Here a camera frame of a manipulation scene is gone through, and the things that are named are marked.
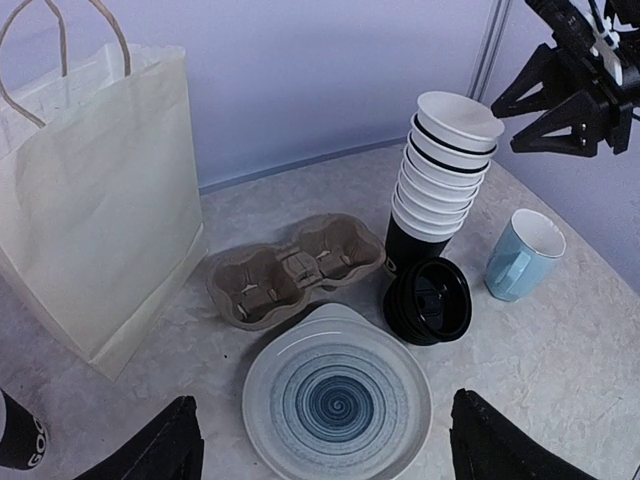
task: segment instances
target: stack of black lids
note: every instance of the stack of black lids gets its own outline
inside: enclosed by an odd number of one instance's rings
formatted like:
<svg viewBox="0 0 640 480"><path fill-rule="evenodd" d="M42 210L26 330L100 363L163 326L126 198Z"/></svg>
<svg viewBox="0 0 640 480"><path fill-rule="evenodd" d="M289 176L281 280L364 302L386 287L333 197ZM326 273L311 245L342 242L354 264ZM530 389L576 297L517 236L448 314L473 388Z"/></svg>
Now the stack of black lids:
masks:
<svg viewBox="0 0 640 480"><path fill-rule="evenodd" d="M471 293L453 262L429 258L415 263L393 281L383 308L391 330L406 342L452 342L469 328Z"/></svg>

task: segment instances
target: paper bag handle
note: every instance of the paper bag handle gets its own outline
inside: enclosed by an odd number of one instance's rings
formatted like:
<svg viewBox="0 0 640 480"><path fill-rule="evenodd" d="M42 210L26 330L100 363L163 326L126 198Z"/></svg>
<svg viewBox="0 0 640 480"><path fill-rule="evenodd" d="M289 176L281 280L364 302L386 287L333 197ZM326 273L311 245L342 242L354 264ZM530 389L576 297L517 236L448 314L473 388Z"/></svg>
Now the paper bag handle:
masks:
<svg viewBox="0 0 640 480"><path fill-rule="evenodd" d="M118 25L118 21L113 16L113 14L109 11L109 9L102 3L101 0L88 0L88 1L107 20L107 22L115 32L116 37L118 37L118 43L122 48L122 54L124 57L124 76L128 77L129 75L131 75L131 54L129 52L129 47L127 46L127 41L124 37L124 34L120 29L120 25ZM13 21L20 14L20 12L22 12L22 10L24 10L31 2L33 2L33 0L23 0L23 2L20 5L18 5L13 10L13 12L9 14L9 17L7 18L2 28L0 29L0 47L2 46L2 42L7 36L9 27L11 26ZM62 61L62 76L66 77L68 73L68 62L67 62L67 35L66 35L66 29L64 26L64 20L62 18L62 15L60 14L60 10L53 3L53 0L45 0L45 2L49 6L53 14L56 17L58 17L58 25L60 27L60 57ZM9 92L7 92L7 89L4 86L4 83L2 82L2 75L0 75L0 96L4 99L5 102L7 102L7 104L11 108L13 108L16 112L20 113L27 120L30 120L31 122L33 122L38 128L43 128L44 126L46 126L46 123L44 123L39 117L37 117L36 115L28 111L26 108L18 104L13 98L11 98L11 96L9 95Z"/></svg>

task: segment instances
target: black paper cup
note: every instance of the black paper cup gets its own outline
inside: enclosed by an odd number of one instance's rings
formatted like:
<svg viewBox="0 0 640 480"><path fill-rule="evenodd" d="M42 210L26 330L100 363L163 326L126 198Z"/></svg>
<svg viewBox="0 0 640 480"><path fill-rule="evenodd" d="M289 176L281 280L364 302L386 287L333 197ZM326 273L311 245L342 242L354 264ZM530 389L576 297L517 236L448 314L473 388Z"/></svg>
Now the black paper cup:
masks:
<svg viewBox="0 0 640 480"><path fill-rule="evenodd" d="M400 275L420 260L439 257L447 243L449 240L431 243L417 239L400 228L391 215L385 241L387 268L393 274Z"/></svg>
<svg viewBox="0 0 640 480"><path fill-rule="evenodd" d="M0 390L0 394L0 466L35 468L47 450L44 425L5 392Z"/></svg>

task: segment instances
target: blue spiral pattern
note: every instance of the blue spiral pattern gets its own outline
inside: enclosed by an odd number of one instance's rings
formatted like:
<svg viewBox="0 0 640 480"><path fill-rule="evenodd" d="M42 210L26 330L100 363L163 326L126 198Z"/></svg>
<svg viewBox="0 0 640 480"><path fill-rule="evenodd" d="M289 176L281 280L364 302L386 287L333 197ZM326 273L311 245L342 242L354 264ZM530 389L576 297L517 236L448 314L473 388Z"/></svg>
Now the blue spiral pattern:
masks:
<svg viewBox="0 0 640 480"><path fill-rule="evenodd" d="M393 369L370 351L340 344L289 359L273 383L270 406L290 454L338 470L383 464L397 451L409 416Z"/></svg>
<svg viewBox="0 0 640 480"><path fill-rule="evenodd" d="M373 398L353 377L307 378L296 395L296 412L304 428L319 440L348 442L371 424Z"/></svg>

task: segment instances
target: pulp cup holder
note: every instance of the pulp cup holder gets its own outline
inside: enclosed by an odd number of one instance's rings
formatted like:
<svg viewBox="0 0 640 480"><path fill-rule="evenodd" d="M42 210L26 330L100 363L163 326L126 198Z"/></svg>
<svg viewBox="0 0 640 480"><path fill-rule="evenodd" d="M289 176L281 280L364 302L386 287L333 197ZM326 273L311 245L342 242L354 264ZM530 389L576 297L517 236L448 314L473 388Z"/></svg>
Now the pulp cup holder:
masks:
<svg viewBox="0 0 640 480"><path fill-rule="evenodd" d="M358 219L321 215L304 221L287 244L222 254L207 275L207 290L229 323L261 330L302 311L314 288L355 283L385 256L380 240Z"/></svg>

